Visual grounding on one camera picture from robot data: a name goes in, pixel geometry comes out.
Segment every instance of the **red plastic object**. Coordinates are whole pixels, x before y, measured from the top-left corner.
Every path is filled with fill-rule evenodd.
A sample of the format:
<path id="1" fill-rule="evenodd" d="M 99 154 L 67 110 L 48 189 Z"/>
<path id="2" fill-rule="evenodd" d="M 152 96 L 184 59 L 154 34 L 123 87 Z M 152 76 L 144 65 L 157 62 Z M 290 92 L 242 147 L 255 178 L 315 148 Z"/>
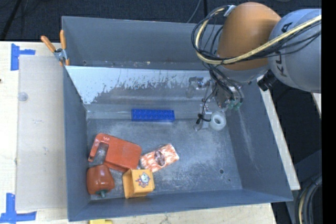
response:
<path id="1" fill-rule="evenodd" d="M 97 194 L 104 198 L 105 193 L 115 187 L 109 168 L 103 164 L 89 168 L 86 173 L 86 186 L 89 194 Z"/>
<path id="2" fill-rule="evenodd" d="M 95 138 L 89 155 L 89 162 L 92 162 L 95 158 L 94 156 L 96 155 L 100 143 L 107 144 L 108 146 L 103 163 L 109 168 L 120 172 L 126 172 L 129 169 L 137 168 L 142 152 L 141 147 L 126 140 L 103 133 L 97 134 Z"/>

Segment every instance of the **yellow box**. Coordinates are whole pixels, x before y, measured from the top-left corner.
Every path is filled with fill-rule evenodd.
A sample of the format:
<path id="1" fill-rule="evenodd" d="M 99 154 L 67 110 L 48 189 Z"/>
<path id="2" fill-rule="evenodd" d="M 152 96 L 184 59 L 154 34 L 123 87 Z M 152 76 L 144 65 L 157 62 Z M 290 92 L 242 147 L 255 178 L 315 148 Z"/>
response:
<path id="1" fill-rule="evenodd" d="M 122 175 L 125 198 L 146 196 L 155 189 L 153 174 L 148 169 L 129 169 Z"/>

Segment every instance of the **orange plastic object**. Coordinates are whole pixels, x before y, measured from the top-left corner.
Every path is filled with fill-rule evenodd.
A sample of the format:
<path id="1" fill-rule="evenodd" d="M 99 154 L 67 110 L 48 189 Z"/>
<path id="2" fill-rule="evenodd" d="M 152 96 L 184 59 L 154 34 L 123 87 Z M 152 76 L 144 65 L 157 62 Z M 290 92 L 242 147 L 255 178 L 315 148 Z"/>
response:
<path id="1" fill-rule="evenodd" d="M 122 175 L 125 198 L 146 196 L 155 189 L 153 174 L 147 169 L 130 169 Z"/>
<path id="2" fill-rule="evenodd" d="M 149 152 L 140 158 L 143 168 L 156 172 L 167 165 L 178 161 L 180 157 L 172 144 L 165 145 L 156 151 Z"/>
<path id="3" fill-rule="evenodd" d="M 97 134 L 95 138 L 89 155 L 89 162 L 92 162 L 95 158 L 94 156 L 97 153 L 100 143 L 107 144 L 108 146 L 106 157 L 103 162 L 105 165 L 120 172 L 126 172 L 128 169 L 137 168 L 142 152 L 141 147 L 134 143 L 103 133 Z"/>
<path id="4" fill-rule="evenodd" d="M 86 173 L 86 186 L 89 194 L 101 195 L 104 198 L 105 193 L 115 187 L 109 168 L 103 164 L 89 168 Z"/>

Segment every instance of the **blue foam block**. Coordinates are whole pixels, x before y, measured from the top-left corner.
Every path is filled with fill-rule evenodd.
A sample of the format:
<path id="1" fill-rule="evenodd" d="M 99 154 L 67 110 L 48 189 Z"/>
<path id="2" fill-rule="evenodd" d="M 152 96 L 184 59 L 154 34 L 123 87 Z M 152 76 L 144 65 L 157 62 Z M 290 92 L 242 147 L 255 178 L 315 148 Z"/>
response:
<path id="1" fill-rule="evenodd" d="M 174 110 L 132 109 L 132 121 L 173 122 Z"/>

